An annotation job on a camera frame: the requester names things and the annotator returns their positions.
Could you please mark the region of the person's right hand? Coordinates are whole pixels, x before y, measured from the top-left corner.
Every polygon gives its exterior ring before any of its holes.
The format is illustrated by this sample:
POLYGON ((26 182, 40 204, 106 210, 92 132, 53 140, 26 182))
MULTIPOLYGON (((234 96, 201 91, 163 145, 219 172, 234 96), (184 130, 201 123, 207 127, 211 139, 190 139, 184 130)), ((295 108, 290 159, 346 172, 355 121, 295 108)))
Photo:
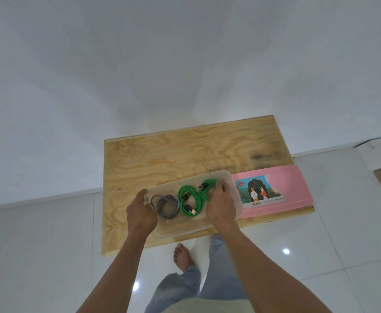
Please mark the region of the person's right hand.
POLYGON ((217 180, 215 190, 206 207, 209 221, 220 234, 237 231, 239 227, 236 222, 234 200, 221 199, 221 185, 223 183, 223 181, 217 180))

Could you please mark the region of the person's left hand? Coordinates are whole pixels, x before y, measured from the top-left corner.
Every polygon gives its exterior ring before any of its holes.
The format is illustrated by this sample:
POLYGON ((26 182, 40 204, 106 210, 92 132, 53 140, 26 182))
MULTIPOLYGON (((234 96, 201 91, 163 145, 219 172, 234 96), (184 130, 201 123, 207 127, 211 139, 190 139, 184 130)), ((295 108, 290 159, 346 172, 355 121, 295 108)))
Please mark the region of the person's left hand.
POLYGON ((158 214, 155 209, 136 209, 135 198, 126 209, 128 237, 147 238, 156 228, 158 222, 158 214))

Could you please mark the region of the clear plastic container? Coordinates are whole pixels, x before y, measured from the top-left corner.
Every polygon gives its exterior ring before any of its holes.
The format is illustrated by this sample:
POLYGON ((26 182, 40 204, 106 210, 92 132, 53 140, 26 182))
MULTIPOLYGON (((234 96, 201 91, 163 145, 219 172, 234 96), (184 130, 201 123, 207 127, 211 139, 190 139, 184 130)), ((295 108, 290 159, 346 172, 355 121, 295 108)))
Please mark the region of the clear plastic container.
POLYGON ((242 204, 233 177, 229 171, 219 170, 147 190, 147 199, 158 213, 158 223, 150 235, 151 239, 161 242, 212 227, 205 207, 217 180, 229 184, 238 219, 242 214, 242 204))

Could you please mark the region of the person's left forearm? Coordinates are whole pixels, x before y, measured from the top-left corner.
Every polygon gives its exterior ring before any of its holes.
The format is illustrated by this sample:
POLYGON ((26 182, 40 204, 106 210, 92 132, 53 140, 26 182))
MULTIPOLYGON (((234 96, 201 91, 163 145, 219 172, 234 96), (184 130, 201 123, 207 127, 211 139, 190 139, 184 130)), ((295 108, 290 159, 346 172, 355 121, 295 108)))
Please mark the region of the person's left forearm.
POLYGON ((130 231, 115 259, 76 313, 127 313, 148 233, 130 231))

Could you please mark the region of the person's right forearm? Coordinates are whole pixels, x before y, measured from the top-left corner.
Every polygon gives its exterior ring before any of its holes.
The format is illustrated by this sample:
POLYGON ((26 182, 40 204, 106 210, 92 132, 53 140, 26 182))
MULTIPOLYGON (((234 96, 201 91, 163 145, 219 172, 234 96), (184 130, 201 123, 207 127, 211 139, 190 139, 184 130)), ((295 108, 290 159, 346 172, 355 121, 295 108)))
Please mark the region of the person's right forearm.
POLYGON ((332 313, 304 284, 256 246, 238 224, 215 225, 255 313, 332 313))

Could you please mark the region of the pink lid with picture label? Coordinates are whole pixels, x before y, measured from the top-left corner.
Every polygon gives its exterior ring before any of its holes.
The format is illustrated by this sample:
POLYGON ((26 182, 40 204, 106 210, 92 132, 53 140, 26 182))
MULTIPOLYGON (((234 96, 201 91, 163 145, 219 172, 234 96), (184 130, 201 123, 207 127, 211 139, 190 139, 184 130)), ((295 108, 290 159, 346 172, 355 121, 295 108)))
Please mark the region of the pink lid with picture label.
POLYGON ((242 204, 242 218, 313 206, 313 198, 295 165, 232 174, 242 204))

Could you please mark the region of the person's bare foot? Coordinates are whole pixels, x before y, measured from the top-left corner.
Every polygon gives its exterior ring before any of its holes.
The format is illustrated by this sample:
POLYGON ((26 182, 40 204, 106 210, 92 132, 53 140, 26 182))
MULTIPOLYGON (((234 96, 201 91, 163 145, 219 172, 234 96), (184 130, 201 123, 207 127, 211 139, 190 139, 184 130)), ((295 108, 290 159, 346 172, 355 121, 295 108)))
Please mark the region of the person's bare foot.
POLYGON ((192 266, 196 266, 191 253, 182 243, 178 243, 173 252, 173 261, 183 273, 192 266))

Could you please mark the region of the person's blue jeans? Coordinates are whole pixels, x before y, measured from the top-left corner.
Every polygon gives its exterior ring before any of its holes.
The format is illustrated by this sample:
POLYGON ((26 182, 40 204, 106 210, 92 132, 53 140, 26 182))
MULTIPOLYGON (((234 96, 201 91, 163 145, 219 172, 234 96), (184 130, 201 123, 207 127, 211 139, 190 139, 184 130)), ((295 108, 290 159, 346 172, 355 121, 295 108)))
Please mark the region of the person's blue jeans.
POLYGON ((202 289, 201 273, 196 265, 190 265, 182 274, 168 274, 157 286, 145 313, 161 313, 163 309, 189 298, 220 301, 249 299, 219 234, 211 237, 209 261, 202 289))

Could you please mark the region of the person's pale shirt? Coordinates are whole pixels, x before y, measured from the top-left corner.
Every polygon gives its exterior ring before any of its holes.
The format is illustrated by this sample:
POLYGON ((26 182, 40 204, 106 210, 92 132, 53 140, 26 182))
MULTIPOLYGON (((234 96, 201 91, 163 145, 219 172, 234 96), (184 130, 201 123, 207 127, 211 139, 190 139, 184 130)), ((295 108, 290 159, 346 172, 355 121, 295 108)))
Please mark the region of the person's pale shirt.
POLYGON ((255 313, 249 300, 207 300, 189 298, 161 313, 255 313))

